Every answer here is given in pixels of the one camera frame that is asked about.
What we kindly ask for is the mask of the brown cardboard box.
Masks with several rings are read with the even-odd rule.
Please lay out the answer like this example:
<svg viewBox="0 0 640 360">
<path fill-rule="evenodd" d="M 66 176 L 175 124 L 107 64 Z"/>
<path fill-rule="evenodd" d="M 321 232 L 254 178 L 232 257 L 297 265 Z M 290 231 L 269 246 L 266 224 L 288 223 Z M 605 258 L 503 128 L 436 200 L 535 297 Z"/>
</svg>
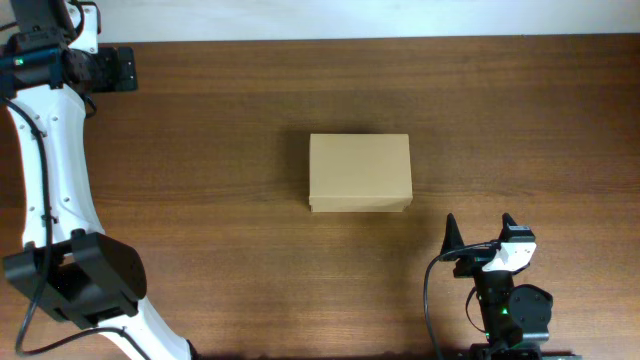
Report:
<svg viewBox="0 0 640 360">
<path fill-rule="evenodd" d="M 310 136 L 309 206 L 313 212 L 402 212 L 412 201 L 408 135 Z"/>
</svg>

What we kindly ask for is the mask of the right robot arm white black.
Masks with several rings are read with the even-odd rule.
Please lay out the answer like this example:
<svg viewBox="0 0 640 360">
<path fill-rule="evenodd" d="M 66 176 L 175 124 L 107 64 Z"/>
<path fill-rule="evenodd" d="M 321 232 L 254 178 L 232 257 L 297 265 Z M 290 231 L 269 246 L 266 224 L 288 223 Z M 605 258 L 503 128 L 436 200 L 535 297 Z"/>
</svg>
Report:
<svg viewBox="0 0 640 360">
<path fill-rule="evenodd" d="M 471 359 L 540 359 L 540 347 L 550 337 L 553 297 L 530 284 L 515 285 L 537 248 L 533 231 L 507 213 L 497 239 L 466 245 L 453 214 L 446 218 L 441 247 L 444 261 L 453 261 L 456 278 L 474 281 L 483 321 L 484 344 L 473 344 Z"/>
</svg>

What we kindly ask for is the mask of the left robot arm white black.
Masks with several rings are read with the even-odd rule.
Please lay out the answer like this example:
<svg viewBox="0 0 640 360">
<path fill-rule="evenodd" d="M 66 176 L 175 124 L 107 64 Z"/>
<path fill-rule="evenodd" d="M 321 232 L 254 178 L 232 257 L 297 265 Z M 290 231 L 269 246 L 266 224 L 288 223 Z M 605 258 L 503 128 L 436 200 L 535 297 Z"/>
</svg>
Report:
<svg viewBox="0 0 640 360">
<path fill-rule="evenodd" d="M 105 233 L 94 207 L 84 124 L 96 93 L 138 87 L 129 47 L 98 43 L 92 1 L 24 0 L 1 55 L 1 103 L 18 135 L 26 216 L 19 253 L 3 260 L 7 281 L 36 311 L 100 334 L 132 359 L 193 359 L 191 342 L 170 329 L 147 295 L 142 260 Z"/>
</svg>

